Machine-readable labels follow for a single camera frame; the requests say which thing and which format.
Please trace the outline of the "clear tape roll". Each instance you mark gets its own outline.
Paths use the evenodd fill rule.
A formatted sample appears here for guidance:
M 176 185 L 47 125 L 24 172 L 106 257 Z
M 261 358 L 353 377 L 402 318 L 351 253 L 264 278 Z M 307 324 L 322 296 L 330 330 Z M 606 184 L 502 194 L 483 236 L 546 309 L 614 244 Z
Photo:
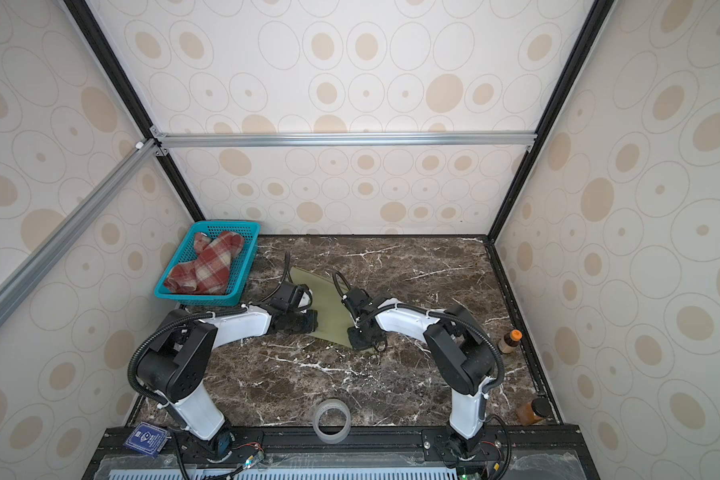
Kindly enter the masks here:
M 317 438 L 328 445 L 340 444 L 351 431 L 351 412 L 348 405 L 339 399 L 328 399 L 314 410 L 312 428 Z

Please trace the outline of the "olive green skirt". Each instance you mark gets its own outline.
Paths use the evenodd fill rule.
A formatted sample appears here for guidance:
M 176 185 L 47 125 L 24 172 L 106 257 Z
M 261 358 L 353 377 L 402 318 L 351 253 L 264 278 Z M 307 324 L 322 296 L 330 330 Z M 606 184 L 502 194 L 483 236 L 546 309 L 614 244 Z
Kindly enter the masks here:
M 298 267 L 292 267 L 290 273 L 296 284 L 306 284 L 312 292 L 311 308 L 317 311 L 317 327 L 311 336 L 351 349 L 348 329 L 354 323 L 334 284 L 325 276 Z

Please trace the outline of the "teal plastic basket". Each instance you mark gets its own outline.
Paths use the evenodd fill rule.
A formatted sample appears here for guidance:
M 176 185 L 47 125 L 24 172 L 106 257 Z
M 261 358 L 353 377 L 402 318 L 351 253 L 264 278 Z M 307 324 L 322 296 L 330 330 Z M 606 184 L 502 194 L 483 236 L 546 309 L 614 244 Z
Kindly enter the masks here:
M 154 295 L 183 305 L 238 304 L 259 233 L 260 225 L 249 221 L 195 223 L 165 268 Z

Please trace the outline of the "blue card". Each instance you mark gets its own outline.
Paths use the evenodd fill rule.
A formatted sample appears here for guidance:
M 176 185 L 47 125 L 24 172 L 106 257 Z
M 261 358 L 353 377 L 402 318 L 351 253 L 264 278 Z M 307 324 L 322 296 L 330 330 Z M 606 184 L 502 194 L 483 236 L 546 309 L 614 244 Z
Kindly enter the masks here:
M 125 440 L 123 446 L 129 450 L 156 458 L 170 437 L 168 430 L 146 422 L 139 423 Z

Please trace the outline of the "brown jar black lid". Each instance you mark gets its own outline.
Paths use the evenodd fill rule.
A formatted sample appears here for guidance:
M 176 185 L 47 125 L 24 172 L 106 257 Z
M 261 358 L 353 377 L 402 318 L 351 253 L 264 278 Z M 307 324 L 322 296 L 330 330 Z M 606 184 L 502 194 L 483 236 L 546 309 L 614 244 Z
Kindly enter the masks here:
M 549 400 L 545 397 L 536 397 L 516 409 L 516 416 L 523 426 L 531 426 L 544 421 L 553 415 Z

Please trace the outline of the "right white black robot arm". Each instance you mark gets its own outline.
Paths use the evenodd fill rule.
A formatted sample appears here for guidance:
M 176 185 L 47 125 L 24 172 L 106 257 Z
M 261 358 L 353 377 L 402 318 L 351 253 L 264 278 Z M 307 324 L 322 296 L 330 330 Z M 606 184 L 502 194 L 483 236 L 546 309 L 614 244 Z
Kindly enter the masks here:
M 387 334 L 397 333 L 427 344 L 433 361 L 451 388 L 447 445 L 459 459 L 474 456 L 486 421 L 486 402 L 501 385 L 505 366 L 501 353 L 471 313 L 463 307 L 426 309 L 395 298 L 353 290 L 341 297 L 353 325 L 348 328 L 355 350 L 387 348 Z

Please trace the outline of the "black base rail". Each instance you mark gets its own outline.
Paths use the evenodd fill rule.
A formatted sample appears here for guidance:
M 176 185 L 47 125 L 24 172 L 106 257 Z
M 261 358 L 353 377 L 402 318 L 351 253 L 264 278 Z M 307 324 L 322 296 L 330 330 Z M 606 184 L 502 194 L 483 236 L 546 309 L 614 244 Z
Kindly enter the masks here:
M 86 479 L 596 479 L 581 430 L 571 425 L 489 425 L 460 459 L 442 427 L 354 427 L 327 444 L 309 427 L 238 427 L 229 456 L 203 458 L 187 435 L 156 457 L 126 447 L 130 430 L 107 430 Z

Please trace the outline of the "brown bottle orange cap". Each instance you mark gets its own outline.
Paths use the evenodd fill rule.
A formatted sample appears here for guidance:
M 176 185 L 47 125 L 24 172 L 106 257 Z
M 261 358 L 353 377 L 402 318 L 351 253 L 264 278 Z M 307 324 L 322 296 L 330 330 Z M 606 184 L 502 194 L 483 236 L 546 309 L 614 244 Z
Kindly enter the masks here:
M 513 353 L 520 345 L 523 334 L 520 330 L 513 329 L 504 334 L 497 343 L 497 348 L 504 355 Z

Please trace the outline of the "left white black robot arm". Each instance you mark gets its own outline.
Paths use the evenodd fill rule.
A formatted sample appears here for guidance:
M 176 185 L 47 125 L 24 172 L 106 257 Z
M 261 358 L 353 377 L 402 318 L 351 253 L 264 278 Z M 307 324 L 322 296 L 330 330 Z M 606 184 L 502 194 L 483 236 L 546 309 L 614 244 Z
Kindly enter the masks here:
M 318 312 L 311 308 L 282 311 L 242 305 L 199 314 L 172 310 L 134 351 L 127 379 L 133 390 L 168 411 L 206 459 L 219 462 L 230 455 L 234 435 L 204 386 L 213 351 L 247 338 L 308 334 L 317 326 Z

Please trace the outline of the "red plaid skirt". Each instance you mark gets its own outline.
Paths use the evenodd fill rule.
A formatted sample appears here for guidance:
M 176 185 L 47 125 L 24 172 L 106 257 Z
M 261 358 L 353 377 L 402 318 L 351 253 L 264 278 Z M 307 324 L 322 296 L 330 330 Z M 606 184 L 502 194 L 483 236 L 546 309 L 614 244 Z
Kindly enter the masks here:
M 162 285 L 173 294 L 224 294 L 232 262 L 239 256 L 244 244 L 244 237 L 232 231 L 224 231 L 214 239 L 196 232 L 192 240 L 196 258 L 172 267 Z

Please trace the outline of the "horizontal aluminium rail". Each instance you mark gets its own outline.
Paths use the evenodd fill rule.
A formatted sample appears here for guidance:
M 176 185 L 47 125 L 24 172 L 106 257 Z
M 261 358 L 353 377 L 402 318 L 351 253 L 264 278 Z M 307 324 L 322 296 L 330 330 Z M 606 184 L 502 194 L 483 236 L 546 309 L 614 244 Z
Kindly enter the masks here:
M 452 145 L 532 145 L 532 131 L 495 132 L 354 132 L 279 134 L 167 134 L 157 136 L 167 148 L 387 147 Z

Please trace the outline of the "left slanted aluminium rail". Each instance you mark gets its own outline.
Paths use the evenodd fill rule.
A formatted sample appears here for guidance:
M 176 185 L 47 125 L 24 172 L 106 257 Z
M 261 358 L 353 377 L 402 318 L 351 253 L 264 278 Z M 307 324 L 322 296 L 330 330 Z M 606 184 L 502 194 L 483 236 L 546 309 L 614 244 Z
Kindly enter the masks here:
M 51 232 L 0 285 L 0 328 L 113 201 L 125 184 L 156 156 L 157 142 L 145 139 L 97 185 L 75 210 Z

